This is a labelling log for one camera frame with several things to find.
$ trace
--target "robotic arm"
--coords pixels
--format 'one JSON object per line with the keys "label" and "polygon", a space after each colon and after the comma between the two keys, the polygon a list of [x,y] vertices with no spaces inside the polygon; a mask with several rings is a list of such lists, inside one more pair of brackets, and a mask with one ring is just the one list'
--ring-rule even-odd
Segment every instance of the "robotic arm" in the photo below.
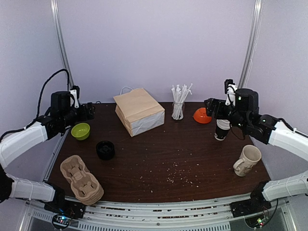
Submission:
{"label": "robotic arm", "polygon": [[76,122],[94,119],[95,108],[92,103],[80,104],[78,99],[78,86],[73,86],[68,91],[55,92],[51,95],[51,106],[44,115],[38,116],[31,126],[6,138],[1,137],[0,203],[8,198],[26,198],[52,202],[61,209],[60,204],[64,204],[62,189],[42,182],[20,179],[6,174],[4,170],[14,159],[33,146],[50,140],[59,133],[64,134]]}
{"label": "robotic arm", "polygon": [[[250,135],[264,144],[281,147],[308,161],[308,136],[292,128],[283,118],[260,115],[257,92],[251,89],[237,90],[233,80],[227,79],[225,93],[228,95],[227,100],[205,100],[208,116],[218,121],[226,120],[230,127],[241,129],[243,135]],[[248,209],[243,209],[243,203],[241,208],[238,203],[233,204],[233,215],[259,212],[263,205],[270,206],[268,201],[303,193],[308,193],[308,171],[287,179],[264,181],[256,187],[251,193],[251,200],[244,205]]]}

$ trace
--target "white wall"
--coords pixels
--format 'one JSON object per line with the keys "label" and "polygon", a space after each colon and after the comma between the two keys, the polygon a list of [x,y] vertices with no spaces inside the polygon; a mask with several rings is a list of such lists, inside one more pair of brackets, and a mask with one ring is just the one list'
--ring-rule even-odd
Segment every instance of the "white wall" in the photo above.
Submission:
{"label": "white wall", "polygon": [[188,101],[225,98],[238,81],[254,0],[59,1],[74,83],[82,100],[113,102],[123,86],[172,101],[172,84],[193,83]]}
{"label": "white wall", "polygon": [[[259,93],[261,114],[283,117],[308,134],[308,2],[265,1],[248,88]],[[256,142],[273,180],[299,174],[308,162],[281,149]],[[298,225],[306,231],[308,198],[291,198]]]}
{"label": "white wall", "polygon": [[[50,1],[0,0],[0,133],[22,128],[36,115],[44,81],[61,69],[62,62]],[[41,112],[50,105],[54,91],[66,89],[65,75],[49,82]],[[40,144],[6,168],[8,173],[42,180],[57,140]],[[0,230],[16,230],[23,202],[0,204]]]}

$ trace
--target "table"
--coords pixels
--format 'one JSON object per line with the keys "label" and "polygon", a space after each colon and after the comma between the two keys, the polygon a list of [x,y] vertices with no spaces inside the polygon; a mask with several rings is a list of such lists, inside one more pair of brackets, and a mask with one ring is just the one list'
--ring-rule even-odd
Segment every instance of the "table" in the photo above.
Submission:
{"label": "table", "polygon": [[[90,136],[77,141],[68,134],[53,166],[48,182],[74,196],[60,172],[60,164],[79,155],[102,185],[104,201],[163,203],[220,198],[251,192],[258,182],[269,180],[260,161],[245,177],[238,177],[233,164],[242,148],[252,144],[231,132],[224,141],[214,138],[216,122],[198,124],[195,110],[203,103],[186,103],[184,119],[171,118],[171,103],[161,103],[166,110],[165,124],[130,137],[115,113],[116,104],[96,104],[95,119],[87,121]],[[95,146],[100,141],[115,145],[115,157],[98,158]]]}

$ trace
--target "glass jar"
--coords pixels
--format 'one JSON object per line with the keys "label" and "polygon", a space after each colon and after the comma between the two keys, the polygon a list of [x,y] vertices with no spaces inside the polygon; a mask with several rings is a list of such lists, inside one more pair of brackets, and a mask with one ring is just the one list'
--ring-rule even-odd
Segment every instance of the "glass jar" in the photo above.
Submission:
{"label": "glass jar", "polygon": [[174,120],[181,120],[184,118],[184,109],[185,103],[176,103],[172,104],[172,118]]}

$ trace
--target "mug handle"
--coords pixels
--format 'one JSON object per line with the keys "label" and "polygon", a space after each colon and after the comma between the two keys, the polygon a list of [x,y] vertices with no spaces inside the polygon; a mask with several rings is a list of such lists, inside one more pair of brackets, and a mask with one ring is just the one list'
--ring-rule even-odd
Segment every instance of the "mug handle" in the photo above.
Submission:
{"label": "mug handle", "polygon": [[239,169],[237,169],[237,168],[238,168],[238,166],[239,166],[241,163],[243,163],[243,162],[244,162],[243,159],[237,160],[237,161],[235,162],[235,164],[233,165],[234,170],[235,170],[235,171],[239,171]]}

